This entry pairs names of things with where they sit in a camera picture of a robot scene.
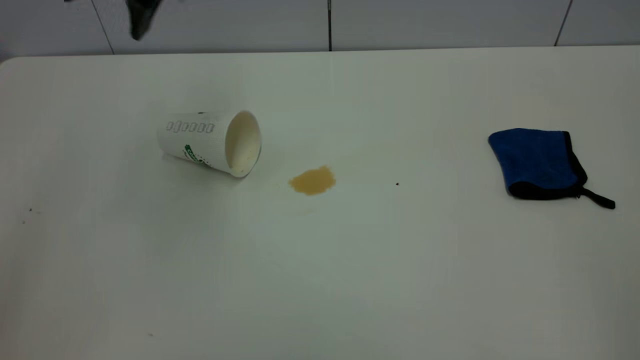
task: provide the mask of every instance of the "green logo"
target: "green logo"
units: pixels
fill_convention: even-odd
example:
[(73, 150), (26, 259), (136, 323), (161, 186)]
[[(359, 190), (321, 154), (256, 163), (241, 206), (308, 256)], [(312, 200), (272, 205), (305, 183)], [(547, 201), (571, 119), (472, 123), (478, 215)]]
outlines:
[(193, 153), (193, 150), (191, 150), (191, 146), (190, 145), (185, 145), (184, 146), (184, 155), (188, 156), (189, 158), (191, 158), (191, 160), (193, 160), (193, 162), (195, 162), (195, 163), (211, 166), (207, 161), (205, 161), (203, 159), (198, 159), (196, 157), (196, 154)]

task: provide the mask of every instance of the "printed pattern on cup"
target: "printed pattern on cup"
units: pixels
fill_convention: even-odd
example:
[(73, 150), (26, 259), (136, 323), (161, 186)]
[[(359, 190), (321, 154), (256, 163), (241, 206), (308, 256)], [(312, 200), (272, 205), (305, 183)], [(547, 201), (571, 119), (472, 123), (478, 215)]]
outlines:
[(173, 131), (174, 133), (184, 133), (188, 131), (190, 133), (211, 134), (214, 127), (216, 127), (216, 125), (211, 122), (182, 122), (178, 120), (167, 122), (165, 130)]

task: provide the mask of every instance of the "coffee spill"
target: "coffee spill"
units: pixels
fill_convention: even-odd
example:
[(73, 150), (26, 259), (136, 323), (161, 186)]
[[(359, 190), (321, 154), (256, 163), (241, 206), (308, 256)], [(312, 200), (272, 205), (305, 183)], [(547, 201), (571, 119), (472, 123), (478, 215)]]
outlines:
[(325, 165), (313, 170), (307, 170), (302, 174), (289, 180), (289, 185), (299, 193), (306, 195), (317, 195), (327, 191), (335, 185), (333, 173)]

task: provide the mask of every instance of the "blue towel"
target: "blue towel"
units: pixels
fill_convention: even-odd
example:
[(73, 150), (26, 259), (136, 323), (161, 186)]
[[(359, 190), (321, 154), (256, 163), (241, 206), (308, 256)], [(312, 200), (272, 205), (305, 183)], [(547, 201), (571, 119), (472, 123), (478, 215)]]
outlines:
[(521, 199), (552, 200), (585, 195), (615, 209), (616, 203), (583, 186), (585, 173), (566, 131), (510, 129), (489, 136), (509, 193)]

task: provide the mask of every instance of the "white paper cup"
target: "white paper cup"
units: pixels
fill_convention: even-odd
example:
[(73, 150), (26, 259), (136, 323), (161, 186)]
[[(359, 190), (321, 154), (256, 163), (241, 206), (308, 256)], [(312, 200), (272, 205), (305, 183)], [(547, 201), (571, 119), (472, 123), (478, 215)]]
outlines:
[(260, 127), (246, 110), (174, 114), (156, 131), (165, 153), (235, 177), (249, 174), (260, 155)]

